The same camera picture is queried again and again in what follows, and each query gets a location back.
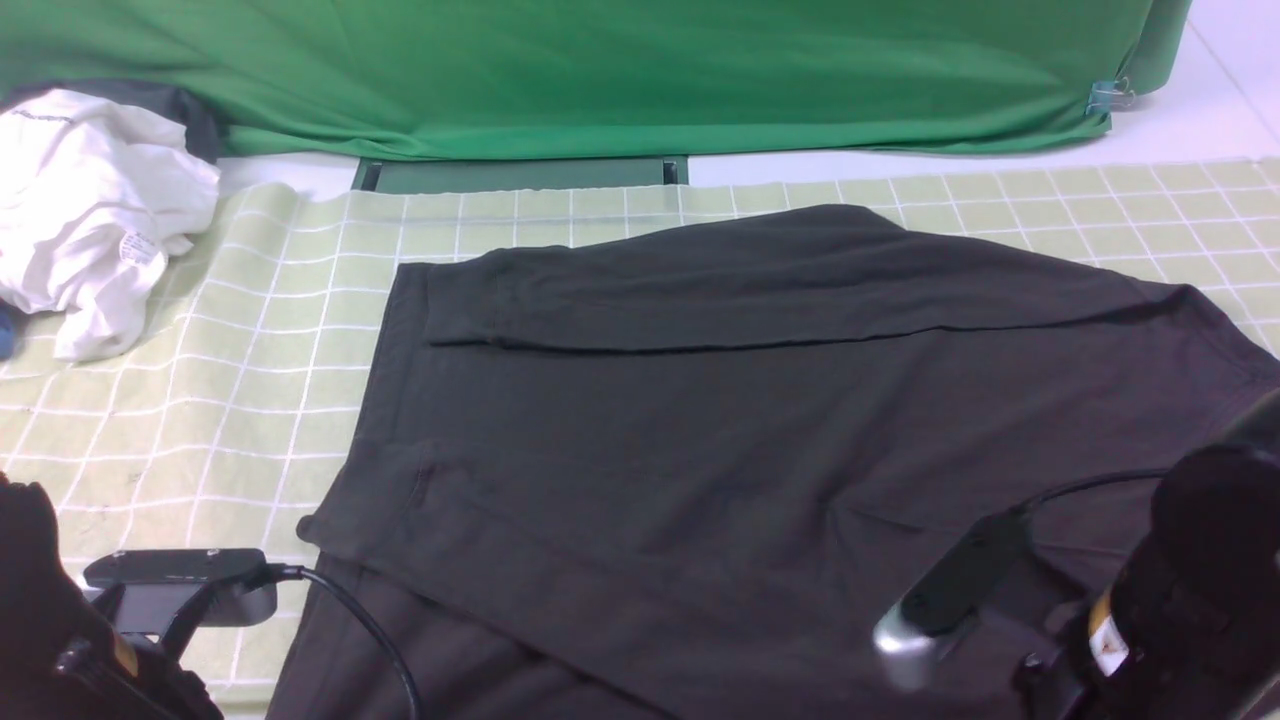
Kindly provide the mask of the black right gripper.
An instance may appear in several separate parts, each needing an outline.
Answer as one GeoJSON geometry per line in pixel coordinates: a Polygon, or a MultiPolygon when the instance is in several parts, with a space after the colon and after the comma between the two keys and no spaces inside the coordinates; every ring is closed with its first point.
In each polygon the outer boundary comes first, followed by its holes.
{"type": "Polygon", "coordinates": [[[1215,445],[1151,498],[1149,532],[1019,670],[1027,719],[1244,719],[1277,683],[1277,456],[1215,445]]]}

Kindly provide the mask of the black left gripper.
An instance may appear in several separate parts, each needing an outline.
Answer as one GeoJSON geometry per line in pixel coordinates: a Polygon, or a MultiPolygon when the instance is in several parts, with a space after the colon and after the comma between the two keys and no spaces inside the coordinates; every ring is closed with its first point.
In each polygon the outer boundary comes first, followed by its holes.
{"type": "Polygon", "coordinates": [[[45,488],[3,478],[4,719],[220,719],[204,683],[127,641],[59,556],[45,488]]]}

